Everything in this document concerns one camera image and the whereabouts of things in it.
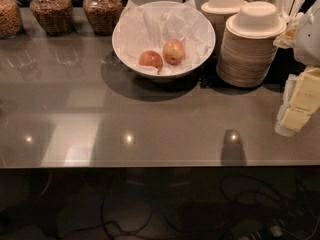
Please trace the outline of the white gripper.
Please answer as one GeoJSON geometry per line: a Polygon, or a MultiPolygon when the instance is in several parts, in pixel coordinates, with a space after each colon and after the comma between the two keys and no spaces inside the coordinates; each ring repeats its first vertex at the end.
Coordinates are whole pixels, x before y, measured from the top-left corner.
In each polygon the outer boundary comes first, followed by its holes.
{"type": "Polygon", "coordinates": [[[285,82],[283,103],[279,108],[275,132],[292,137],[320,108],[320,68],[307,67],[298,76],[290,74],[285,82]]]}

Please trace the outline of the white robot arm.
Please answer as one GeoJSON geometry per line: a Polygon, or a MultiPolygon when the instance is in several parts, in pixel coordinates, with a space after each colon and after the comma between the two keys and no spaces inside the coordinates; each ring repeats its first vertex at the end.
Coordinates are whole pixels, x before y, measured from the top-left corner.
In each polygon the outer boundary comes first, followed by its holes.
{"type": "Polygon", "coordinates": [[[301,16],[294,32],[294,59],[306,66],[298,76],[290,74],[278,111],[275,132],[297,134],[320,108],[320,0],[301,16]]]}

